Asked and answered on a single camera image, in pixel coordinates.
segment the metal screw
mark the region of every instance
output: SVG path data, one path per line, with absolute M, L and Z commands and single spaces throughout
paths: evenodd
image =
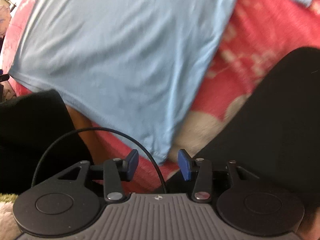
M 210 198 L 210 194 L 208 192 L 199 191 L 199 192 L 195 193 L 195 198 L 197 200 L 206 200 L 206 199 Z
M 120 200 L 123 195 L 120 192 L 111 192 L 107 195 L 107 198 L 110 200 Z

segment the red blanket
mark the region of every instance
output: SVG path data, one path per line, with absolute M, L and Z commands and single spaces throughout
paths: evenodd
M 3 47 L 4 72 L 12 64 L 35 1 L 22 0 L 10 23 Z M 291 0 L 238 0 L 169 160 L 161 167 L 164 177 L 168 179 L 178 169 L 177 149 L 185 148 L 193 156 L 203 148 L 283 56 L 302 46 L 320 47 L 319 29 L 320 0 L 314 0 L 309 8 Z M 17 95 L 30 93 L 14 80 L 10 82 Z M 129 153 L 130 149 L 113 135 L 102 132 L 98 135 L 106 148 L 106 158 Z M 140 157 L 134 182 L 124 187 L 131 192 L 147 192 L 159 185 L 151 163 Z

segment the black pants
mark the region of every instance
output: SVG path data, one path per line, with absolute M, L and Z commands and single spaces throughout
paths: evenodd
M 223 165 L 237 160 L 283 187 L 316 198 L 320 192 L 320 50 L 301 48 L 265 77 L 227 127 L 196 157 Z M 0 192 L 19 193 L 31 183 L 37 160 L 59 135 L 73 129 L 62 100 L 53 91 L 0 106 Z M 89 158 L 79 137 L 57 146 L 39 180 Z M 185 192 L 178 172 L 171 192 Z
M 195 158 L 236 160 L 320 205 L 320 50 L 284 57 L 231 122 Z M 186 190 L 178 172 L 171 191 Z

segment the cable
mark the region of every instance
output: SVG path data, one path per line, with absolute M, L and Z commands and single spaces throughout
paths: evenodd
M 36 178 L 37 178 L 37 175 L 38 175 L 38 172 L 39 172 L 39 169 L 40 169 L 40 166 L 44 160 L 44 158 L 48 155 L 48 153 L 50 152 L 50 150 L 58 143 L 60 142 L 61 140 L 63 140 L 64 138 L 70 136 L 70 135 L 73 135 L 73 134 L 78 134 L 78 133 L 81 133 L 81 132 L 85 132 L 85 131 L 106 131 L 106 132 L 111 132 L 111 133 L 115 133 L 115 134 L 118 134 L 124 138 L 127 138 L 128 140 L 132 141 L 133 143 L 135 143 L 142 151 L 144 151 L 144 153 L 148 156 L 148 158 L 150 159 L 151 163 L 153 164 L 154 168 L 156 169 L 156 172 L 158 174 L 158 177 L 160 179 L 160 182 L 161 182 L 161 186 L 162 186 L 162 189 L 163 189 L 163 193 L 164 194 L 167 194 L 168 192 L 168 189 L 167 189 L 167 186 L 166 186 L 166 183 L 164 181 L 164 178 L 162 176 L 162 173 L 159 169 L 159 166 L 157 165 L 156 161 L 154 160 L 154 158 L 152 157 L 152 155 L 150 154 L 150 152 L 148 152 L 148 150 L 143 147 L 143 145 L 141 143 L 139 143 L 137 140 L 133 139 L 131 136 L 129 135 L 126 135 L 125 133 L 122 133 L 122 132 L 119 132 L 117 130 L 114 130 L 114 129 L 110 129 L 110 128 L 105 128 L 105 127 L 87 127 L 87 128 L 81 128 L 81 129 L 77 129 L 77 130 L 73 130 L 73 131 L 70 131 L 70 132 L 67 132 L 65 133 L 64 135 L 61 135 L 58 139 L 56 139 L 52 144 L 50 144 L 50 146 L 45 150 L 45 152 L 43 153 L 43 155 L 41 156 L 38 164 L 37 164 L 37 167 L 35 169 L 35 172 L 33 174 L 33 177 L 32 177 L 32 182 L 31 182 L 31 187 L 34 187 L 35 184 L 36 184 Z

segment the gray plastic housing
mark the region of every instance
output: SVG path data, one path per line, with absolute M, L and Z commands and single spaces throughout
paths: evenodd
M 40 240 L 23 233 L 17 240 Z M 223 222 L 209 204 L 195 203 L 186 194 L 132 194 L 110 204 L 90 227 L 52 240 L 301 240 L 288 233 L 250 236 Z

